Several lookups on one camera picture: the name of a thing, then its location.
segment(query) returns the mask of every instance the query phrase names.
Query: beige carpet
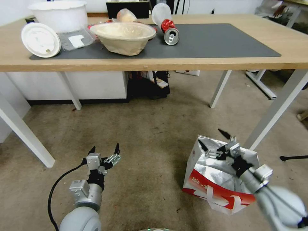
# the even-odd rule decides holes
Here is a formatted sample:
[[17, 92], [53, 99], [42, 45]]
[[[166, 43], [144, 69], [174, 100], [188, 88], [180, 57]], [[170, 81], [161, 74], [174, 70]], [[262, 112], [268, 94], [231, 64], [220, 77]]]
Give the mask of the beige carpet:
[[[15, 134], [0, 145], [0, 230], [53, 230], [47, 198], [55, 180], [77, 166], [93, 145], [108, 157], [117, 142], [122, 160], [105, 178], [102, 230], [269, 230], [256, 204], [227, 216], [181, 191], [197, 134], [223, 140], [221, 128], [243, 144], [272, 102], [242, 71], [234, 71], [216, 108], [210, 109], [221, 73], [195, 77], [172, 72], [171, 94], [159, 100], [84, 105], [81, 111], [73, 111], [73, 105], [32, 107], [24, 120], [56, 163], [45, 168]], [[264, 82], [276, 92], [283, 86], [270, 73]], [[308, 131], [296, 118], [307, 109], [307, 99], [308, 91], [302, 91], [256, 149], [260, 161], [274, 169], [271, 184], [291, 189], [306, 205], [308, 160], [284, 163], [278, 157], [307, 155]], [[73, 209], [71, 181], [86, 179], [86, 174], [82, 167], [57, 186], [52, 211], [58, 224]]]

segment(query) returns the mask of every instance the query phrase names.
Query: silver paper bag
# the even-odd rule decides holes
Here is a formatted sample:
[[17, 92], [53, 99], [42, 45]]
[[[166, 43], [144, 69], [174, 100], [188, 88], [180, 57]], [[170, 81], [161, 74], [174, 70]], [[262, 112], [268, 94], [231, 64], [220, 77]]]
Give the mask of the silver paper bag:
[[[198, 135], [189, 156], [183, 191], [207, 200], [212, 209], [233, 214], [254, 201], [243, 182], [235, 176], [235, 170], [225, 160], [217, 160], [206, 155], [198, 139], [215, 152], [226, 143]], [[259, 167], [257, 153], [241, 148], [243, 158]]]

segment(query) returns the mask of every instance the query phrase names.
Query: beige paper bowl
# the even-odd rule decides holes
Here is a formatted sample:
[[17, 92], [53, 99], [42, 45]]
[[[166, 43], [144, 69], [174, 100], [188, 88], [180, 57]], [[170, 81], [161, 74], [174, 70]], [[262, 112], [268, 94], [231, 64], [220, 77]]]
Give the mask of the beige paper bowl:
[[156, 36], [153, 27], [137, 22], [111, 22], [94, 25], [90, 30], [110, 52], [134, 56], [139, 54], [149, 39]]

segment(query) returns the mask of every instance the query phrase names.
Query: table leg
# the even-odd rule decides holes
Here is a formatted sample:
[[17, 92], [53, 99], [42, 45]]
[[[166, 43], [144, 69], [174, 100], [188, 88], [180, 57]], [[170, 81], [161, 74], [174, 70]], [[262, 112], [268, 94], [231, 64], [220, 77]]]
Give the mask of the table leg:
[[77, 94], [74, 91], [74, 89], [72, 88], [72, 86], [71, 86], [71, 84], [70, 84], [70, 82], [67, 78], [66, 73], [65, 72], [57, 72], [57, 73], [58, 73], [58, 76], [59, 76], [61, 82], [63, 83], [63, 86], [65, 87], [67, 93], [70, 95], [76, 109], [80, 110], [81, 109], [81, 103], [79, 102]]
[[266, 70], [259, 70], [257, 75], [252, 72], [246, 72], [246, 76], [253, 81], [269, 99], [276, 99], [276, 95], [264, 83], [261, 82], [261, 78], [265, 71]]
[[293, 24], [295, 23], [295, 20], [297, 19], [297, 17], [299, 16], [300, 13], [301, 13], [301, 8], [297, 7], [297, 9], [294, 11], [292, 16], [290, 17], [286, 27], [292, 28]]
[[222, 90], [224, 89], [225, 85], [226, 85], [226, 82], [231, 74], [232, 70], [224, 70], [224, 72], [222, 73], [222, 76], [220, 78], [220, 81], [218, 83], [218, 86], [215, 90], [215, 93], [213, 95], [213, 98], [211, 100], [211, 103], [210, 103], [210, 108], [214, 108], [218, 99], [219, 99], [219, 96], [221, 95], [222, 93]]
[[1, 93], [0, 117], [11, 127], [11, 129], [21, 138], [31, 151], [34, 152], [46, 167], [52, 167], [54, 165], [54, 158]]
[[295, 70], [275, 101], [246, 140], [244, 147], [254, 150], [282, 113], [308, 82], [308, 70]]

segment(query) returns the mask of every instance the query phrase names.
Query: red can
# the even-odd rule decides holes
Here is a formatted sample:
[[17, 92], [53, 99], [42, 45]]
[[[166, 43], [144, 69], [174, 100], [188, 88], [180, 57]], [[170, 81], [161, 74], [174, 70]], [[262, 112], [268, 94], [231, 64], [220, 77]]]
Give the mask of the red can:
[[164, 39], [168, 45], [175, 45], [178, 43], [180, 40], [180, 32], [175, 27], [172, 20], [165, 19], [160, 25], [160, 28], [164, 33]]

